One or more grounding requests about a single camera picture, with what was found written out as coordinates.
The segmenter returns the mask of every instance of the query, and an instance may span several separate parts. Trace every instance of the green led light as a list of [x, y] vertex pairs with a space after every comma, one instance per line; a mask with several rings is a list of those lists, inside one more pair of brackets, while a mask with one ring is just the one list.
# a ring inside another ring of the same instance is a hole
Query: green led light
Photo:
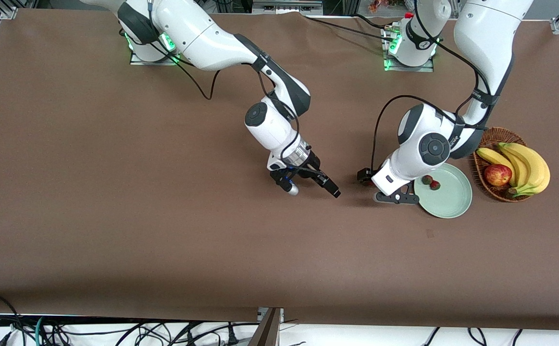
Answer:
[[131, 50], [132, 52], [134, 52], [134, 48], [132, 47], [132, 41], [130, 41], [130, 37], [129, 37], [126, 33], [124, 33], [124, 34], [125, 34], [125, 39], [127, 39], [127, 46], [128, 46], [128, 48], [130, 48], [130, 50]]
[[396, 54], [397, 53], [398, 47], [400, 46], [401, 41], [403, 41], [401, 39], [401, 35], [397, 35], [397, 38], [393, 41], [393, 42], [395, 42], [395, 44], [392, 44], [390, 46], [390, 49], [389, 49], [391, 54]]
[[162, 46], [165, 46], [169, 52], [172, 52], [176, 48], [176, 45], [174, 45], [174, 42], [172, 42], [167, 33], [162, 33], [162, 35], [160, 35], [160, 39], [162, 40]]

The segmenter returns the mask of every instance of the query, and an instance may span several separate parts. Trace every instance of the white floor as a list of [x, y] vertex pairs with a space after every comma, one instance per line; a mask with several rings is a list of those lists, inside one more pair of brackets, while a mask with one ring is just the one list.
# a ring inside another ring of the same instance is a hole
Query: white floor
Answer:
[[[176, 335], [185, 323], [168, 324], [172, 335]], [[196, 335], [213, 328], [225, 326], [222, 322], [209, 322], [194, 328], [192, 334]], [[99, 331], [119, 331], [128, 329], [134, 324], [91, 324], [66, 326], [64, 330], [74, 333], [94, 333]], [[9, 327], [0, 327], [0, 339], [10, 330]], [[304, 346], [422, 346], [426, 343], [433, 328], [427, 327], [384, 327], [384, 326], [336, 326], [324, 324], [282, 324], [279, 334], [279, 346], [294, 346], [306, 342]], [[168, 336], [163, 328], [155, 331]], [[235, 334], [239, 340], [247, 341], [253, 335], [255, 326], [235, 327]], [[512, 346], [512, 338], [516, 329], [483, 329], [487, 346]], [[218, 331], [222, 338], [221, 345], [227, 340], [227, 330]], [[117, 340], [123, 335], [114, 333], [108, 335], [71, 335], [71, 346], [115, 346]], [[121, 346], [132, 346], [138, 336], [137, 332], [131, 333]], [[196, 342], [197, 346], [216, 346], [218, 337], [209, 335]], [[22, 346], [20, 332], [11, 335], [7, 346]], [[35, 342], [27, 338], [27, 345], [33, 346]], [[147, 337], [140, 346], [162, 346], [157, 339]], [[466, 328], [441, 328], [431, 342], [431, 346], [478, 346], [468, 335]], [[559, 346], [559, 331], [525, 330], [517, 339], [516, 346]]]

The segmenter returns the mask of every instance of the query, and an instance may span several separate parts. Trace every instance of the black joint cap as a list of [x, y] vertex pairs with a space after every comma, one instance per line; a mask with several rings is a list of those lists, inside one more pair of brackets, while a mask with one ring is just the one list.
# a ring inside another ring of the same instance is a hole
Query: black joint cap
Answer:
[[245, 114], [245, 125], [250, 127], [259, 126], [266, 119], [266, 111], [268, 107], [264, 102], [258, 102], [251, 106], [247, 113]]

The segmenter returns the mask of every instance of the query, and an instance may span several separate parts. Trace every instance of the table surface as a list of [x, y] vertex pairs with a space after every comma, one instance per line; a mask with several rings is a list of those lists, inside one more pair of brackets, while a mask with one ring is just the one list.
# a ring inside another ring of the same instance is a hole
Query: table surface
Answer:
[[[470, 68], [440, 51], [433, 73], [385, 72], [378, 40], [297, 13], [214, 18], [307, 85], [301, 133], [341, 197], [300, 180], [294, 198], [270, 179], [243, 125], [262, 98], [248, 66], [222, 72], [206, 101], [178, 68], [129, 66], [111, 13], [21, 10], [0, 24], [0, 294], [24, 313], [251, 320], [281, 306], [301, 322], [559, 328], [559, 36], [547, 22], [517, 31], [488, 125], [541, 153], [549, 188], [512, 204], [475, 188], [466, 214], [442, 220], [374, 203], [355, 175], [388, 99], [454, 109]], [[388, 108], [378, 161], [414, 104]], [[467, 159], [450, 163], [473, 184]]]

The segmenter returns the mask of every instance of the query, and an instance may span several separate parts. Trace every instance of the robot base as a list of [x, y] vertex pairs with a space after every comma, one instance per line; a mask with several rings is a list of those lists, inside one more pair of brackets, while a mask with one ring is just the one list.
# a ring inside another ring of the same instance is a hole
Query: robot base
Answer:
[[401, 71], [401, 72], [433, 72], [433, 55], [431, 58], [424, 63], [422, 66], [407, 66], [400, 63], [396, 57], [394, 57], [389, 51], [391, 49], [396, 49], [398, 44], [398, 36], [400, 36], [400, 28], [398, 22], [394, 22], [392, 25], [387, 25], [384, 29], [380, 29], [382, 37], [393, 38], [393, 42], [382, 41], [382, 53], [384, 57], [384, 70], [385, 71]]
[[158, 62], [146, 62], [137, 57], [136, 54], [130, 53], [130, 65], [175, 66], [176, 63], [168, 58]]

